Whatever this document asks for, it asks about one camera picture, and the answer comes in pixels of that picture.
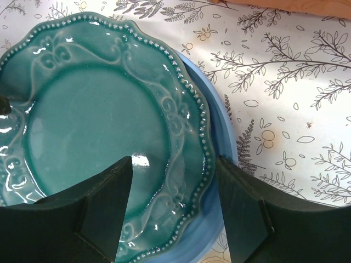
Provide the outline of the blue plate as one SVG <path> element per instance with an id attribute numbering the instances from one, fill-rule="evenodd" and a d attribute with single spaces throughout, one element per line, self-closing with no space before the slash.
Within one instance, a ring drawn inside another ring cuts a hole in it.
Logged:
<path id="1" fill-rule="evenodd" d="M 237 162 L 234 128 L 219 93 L 204 73 L 180 52 L 177 53 L 193 82 L 206 97 L 211 115 L 211 137 L 216 155 Z M 212 248 L 224 228 L 217 179 L 202 197 L 201 214 L 185 229 L 178 244 L 147 262 L 198 262 Z"/>

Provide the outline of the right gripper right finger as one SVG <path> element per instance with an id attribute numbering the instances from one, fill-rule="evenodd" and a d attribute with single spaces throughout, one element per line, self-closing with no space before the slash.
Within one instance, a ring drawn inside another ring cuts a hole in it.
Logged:
<path id="1" fill-rule="evenodd" d="M 350 262 L 350 207 L 292 196 L 223 156 L 216 174 L 232 262 Z"/>

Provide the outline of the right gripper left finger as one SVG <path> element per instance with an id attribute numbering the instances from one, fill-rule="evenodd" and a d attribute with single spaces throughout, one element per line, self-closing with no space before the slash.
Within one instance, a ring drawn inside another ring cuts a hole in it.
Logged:
<path id="1" fill-rule="evenodd" d="M 1 208 L 1 262 L 114 262 L 132 176 L 126 156 L 35 203 Z"/>

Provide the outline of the teal embossed scalloped plate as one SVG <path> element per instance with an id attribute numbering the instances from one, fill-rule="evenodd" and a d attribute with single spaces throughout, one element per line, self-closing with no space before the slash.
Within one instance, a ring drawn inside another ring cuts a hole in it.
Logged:
<path id="1" fill-rule="evenodd" d="M 201 213 L 216 153 L 205 96 L 180 57 L 130 20 L 36 25 L 1 57 L 1 205 L 31 204 L 131 156 L 117 262 L 173 249 Z"/>

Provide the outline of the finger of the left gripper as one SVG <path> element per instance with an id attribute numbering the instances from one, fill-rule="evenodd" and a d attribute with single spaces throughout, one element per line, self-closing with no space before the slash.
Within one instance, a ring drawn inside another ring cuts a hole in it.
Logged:
<path id="1" fill-rule="evenodd" d="M 9 99 L 3 95 L 0 96 L 0 115 L 8 115 L 11 113 Z"/>

